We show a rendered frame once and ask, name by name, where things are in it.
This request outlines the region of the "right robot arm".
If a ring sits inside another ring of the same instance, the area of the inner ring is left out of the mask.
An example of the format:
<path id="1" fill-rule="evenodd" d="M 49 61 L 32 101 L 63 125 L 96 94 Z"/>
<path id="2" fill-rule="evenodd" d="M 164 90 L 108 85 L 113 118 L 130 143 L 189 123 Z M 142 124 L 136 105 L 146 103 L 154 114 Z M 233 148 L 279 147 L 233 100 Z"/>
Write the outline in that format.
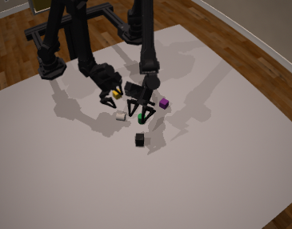
<path id="1" fill-rule="evenodd" d="M 42 59 L 43 65 L 39 68 L 46 76 L 64 67 L 61 59 L 55 56 L 55 52 L 60 50 L 58 31 L 62 20 L 63 11 L 71 14 L 74 28 L 74 36 L 78 50 L 78 69 L 98 84 L 104 92 L 110 88 L 122 85 L 122 76 L 114 73 L 114 68 L 108 63 L 97 64 L 90 47 L 90 36 L 86 16 L 86 2 L 88 0 L 51 0 L 49 17 L 46 25 L 45 37 L 42 41 L 42 48 L 39 47 L 37 54 Z M 76 7 L 77 6 L 77 7 Z M 112 77 L 113 76 L 113 77 Z M 107 82 L 108 81 L 108 82 Z"/>

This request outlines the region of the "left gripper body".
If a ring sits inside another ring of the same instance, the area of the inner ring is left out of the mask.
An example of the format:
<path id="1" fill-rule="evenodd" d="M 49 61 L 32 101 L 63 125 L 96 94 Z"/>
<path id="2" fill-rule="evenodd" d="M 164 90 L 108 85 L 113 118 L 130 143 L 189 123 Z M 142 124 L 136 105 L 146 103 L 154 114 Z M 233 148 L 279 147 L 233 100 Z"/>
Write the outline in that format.
<path id="1" fill-rule="evenodd" d="M 135 98 L 135 99 L 137 99 L 137 100 L 134 100 L 134 99 L 131 99 L 131 100 L 137 102 L 138 104 L 140 104 L 140 105 L 142 105 L 142 106 L 144 106 L 144 107 L 147 107 L 147 108 L 153 109 L 153 107 L 147 106 L 147 104 L 150 104 L 151 106 L 154 106 L 154 105 L 155 105 L 154 102 L 151 102 L 151 101 L 150 101 L 150 98 L 151 98 L 152 93 L 153 93 L 153 90 L 150 92 L 150 97 L 149 97 L 149 99 L 148 99 L 149 102 L 146 101 L 146 100 L 144 100 L 144 99 L 141 99 L 141 98 L 139 98 L 139 97 L 136 97 L 136 96 L 134 96 L 134 95 L 131 96 L 131 98 Z"/>

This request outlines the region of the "purple cube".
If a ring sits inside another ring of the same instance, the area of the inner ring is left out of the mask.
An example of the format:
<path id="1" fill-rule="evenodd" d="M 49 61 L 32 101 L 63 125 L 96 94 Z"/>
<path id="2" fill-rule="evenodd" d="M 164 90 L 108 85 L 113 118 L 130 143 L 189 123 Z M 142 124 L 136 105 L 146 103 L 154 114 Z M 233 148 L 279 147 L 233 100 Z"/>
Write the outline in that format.
<path id="1" fill-rule="evenodd" d="M 160 106 L 162 109 L 166 109 L 166 108 L 169 106 L 169 101 L 163 98 L 163 99 L 159 102 L 159 106 Z"/>

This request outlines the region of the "yellow cube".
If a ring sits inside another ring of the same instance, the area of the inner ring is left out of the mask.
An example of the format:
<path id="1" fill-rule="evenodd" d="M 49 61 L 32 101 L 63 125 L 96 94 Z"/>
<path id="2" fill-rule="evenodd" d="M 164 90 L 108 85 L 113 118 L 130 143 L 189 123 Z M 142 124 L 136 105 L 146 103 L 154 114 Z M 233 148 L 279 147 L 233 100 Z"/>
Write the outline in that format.
<path id="1" fill-rule="evenodd" d="M 116 99 L 119 99 L 119 98 L 122 97 L 122 96 L 121 96 L 119 93 L 117 93 L 115 90 L 113 91 L 113 96 L 114 96 Z"/>

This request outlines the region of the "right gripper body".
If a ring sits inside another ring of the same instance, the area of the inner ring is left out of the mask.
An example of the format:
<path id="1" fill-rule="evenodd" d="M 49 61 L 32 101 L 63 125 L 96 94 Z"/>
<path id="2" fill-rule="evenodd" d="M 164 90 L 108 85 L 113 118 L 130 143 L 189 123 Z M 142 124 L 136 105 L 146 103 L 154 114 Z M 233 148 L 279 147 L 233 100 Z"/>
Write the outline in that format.
<path id="1" fill-rule="evenodd" d="M 102 80 L 101 82 L 103 82 L 103 81 L 104 81 L 104 80 Z M 102 90 L 102 88 L 98 85 L 98 84 L 100 84 L 101 82 L 97 83 L 96 85 Z M 111 91 L 111 90 L 115 90 L 116 87 L 117 87 L 117 86 L 113 85 L 113 86 L 110 88 L 110 90 L 108 90 L 107 92 L 104 92 L 104 91 L 102 90 L 101 94 L 99 95 L 99 97 L 100 97 L 100 99 L 101 99 L 100 102 L 105 102 L 105 101 L 108 99 L 106 96 L 110 94 L 110 91 Z"/>

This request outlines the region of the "white cylinder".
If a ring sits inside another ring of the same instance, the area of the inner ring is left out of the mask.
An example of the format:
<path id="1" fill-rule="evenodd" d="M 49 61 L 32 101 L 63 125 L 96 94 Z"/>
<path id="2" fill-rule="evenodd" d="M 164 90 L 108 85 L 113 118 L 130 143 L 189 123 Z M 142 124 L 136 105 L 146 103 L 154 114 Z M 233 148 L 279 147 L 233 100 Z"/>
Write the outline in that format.
<path id="1" fill-rule="evenodd" d="M 125 116 L 125 117 L 124 117 L 124 116 Z M 123 114 L 123 113 L 117 113 L 117 114 L 116 114 L 116 120 L 125 121 L 125 120 L 126 120 L 126 114 Z"/>

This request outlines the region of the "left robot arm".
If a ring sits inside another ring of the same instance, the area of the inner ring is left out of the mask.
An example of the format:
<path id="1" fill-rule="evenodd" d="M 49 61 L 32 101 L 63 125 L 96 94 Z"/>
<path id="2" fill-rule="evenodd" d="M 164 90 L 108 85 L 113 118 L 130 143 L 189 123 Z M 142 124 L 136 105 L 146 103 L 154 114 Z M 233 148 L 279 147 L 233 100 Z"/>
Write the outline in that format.
<path id="1" fill-rule="evenodd" d="M 142 19 L 141 19 L 141 2 L 142 2 Z M 124 35 L 130 40 L 142 39 L 141 57 L 139 63 L 139 70 L 141 64 L 140 74 L 146 74 L 142 82 L 143 86 L 133 84 L 126 81 L 124 87 L 126 96 L 136 96 L 148 101 L 150 92 L 160 87 L 160 80 L 158 78 L 158 70 L 160 70 L 159 62 L 157 62 L 156 52 L 154 49 L 154 0 L 134 0 L 134 5 L 128 16 L 128 31 Z M 129 24 L 130 18 L 130 24 Z M 141 25 L 139 25 L 139 23 Z M 146 59 L 152 58 L 152 59 Z M 151 72 L 156 71 L 156 72 Z M 143 73 L 146 72 L 146 73 Z"/>

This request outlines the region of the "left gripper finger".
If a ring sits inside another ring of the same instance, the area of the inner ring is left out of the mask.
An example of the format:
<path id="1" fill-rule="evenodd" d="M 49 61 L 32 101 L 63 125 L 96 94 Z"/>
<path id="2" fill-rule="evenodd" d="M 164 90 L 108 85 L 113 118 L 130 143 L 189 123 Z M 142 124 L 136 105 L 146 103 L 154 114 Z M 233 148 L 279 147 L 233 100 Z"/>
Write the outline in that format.
<path id="1" fill-rule="evenodd" d="M 134 104 L 134 109 L 132 110 L 132 112 L 130 112 L 130 106 L 131 106 L 131 104 Z M 132 100 L 127 99 L 127 105 L 128 105 L 129 116 L 131 117 L 134 114 L 134 112 L 137 110 L 137 108 L 138 108 L 138 106 L 140 104 L 138 104 L 135 101 L 132 101 Z"/>
<path id="2" fill-rule="evenodd" d="M 146 111 L 149 111 L 150 113 L 144 119 Z M 154 110 L 154 109 L 150 109 L 150 108 L 147 108 L 147 107 L 142 106 L 142 119 L 141 119 L 141 123 L 144 123 L 155 112 L 156 112 L 156 110 Z"/>

